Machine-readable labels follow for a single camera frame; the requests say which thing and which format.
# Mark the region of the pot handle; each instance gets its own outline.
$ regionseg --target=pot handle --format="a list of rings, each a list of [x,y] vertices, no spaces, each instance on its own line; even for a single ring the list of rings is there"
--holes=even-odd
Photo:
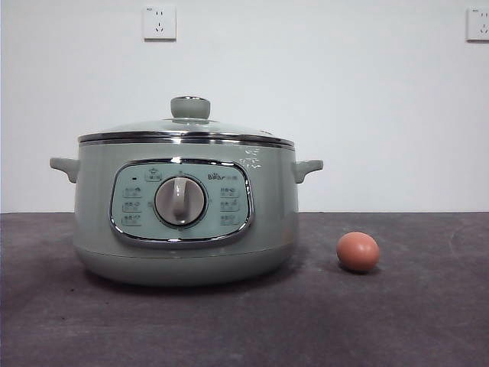
[[[76,183],[76,177],[79,171],[79,160],[68,158],[51,158],[49,165],[55,170],[59,170],[68,175],[68,180],[72,183]]]
[[[301,161],[293,164],[293,175],[296,178],[296,184],[304,182],[304,177],[314,171],[322,169],[322,160],[314,159],[311,161]]]

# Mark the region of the brown egg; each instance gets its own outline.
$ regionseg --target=brown egg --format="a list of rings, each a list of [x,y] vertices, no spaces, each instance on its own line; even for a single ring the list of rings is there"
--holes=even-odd
[[[342,264],[353,271],[369,271],[379,261],[379,246],[362,232],[350,232],[341,237],[336,254]]]

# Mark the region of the tabletop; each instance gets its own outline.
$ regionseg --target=tabletop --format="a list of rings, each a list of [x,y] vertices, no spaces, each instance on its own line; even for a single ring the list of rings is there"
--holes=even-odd
[[[72,213],[2,215],[2,367],[489,365],[489,213],[301,213],[276,271],[138,287],[84,269]],[[353,274],[335,246],[372,235]]]

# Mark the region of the electrical socket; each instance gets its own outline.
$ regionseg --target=electrical socket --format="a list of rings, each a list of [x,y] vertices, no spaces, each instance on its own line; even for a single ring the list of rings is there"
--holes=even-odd
[[[143,9],[145,40],[176,40],[176,10],[174,5],[147,6]]]
[[[467,9],[467,41],[489,41],[489,8]]]

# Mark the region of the lid handle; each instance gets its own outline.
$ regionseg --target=lid handle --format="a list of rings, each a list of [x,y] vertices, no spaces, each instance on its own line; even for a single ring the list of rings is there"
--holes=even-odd
[[[207,119],[211,112],[211,102],[205,98],[193,96],[173,98],[170,107],[171,114],[177,119]]]

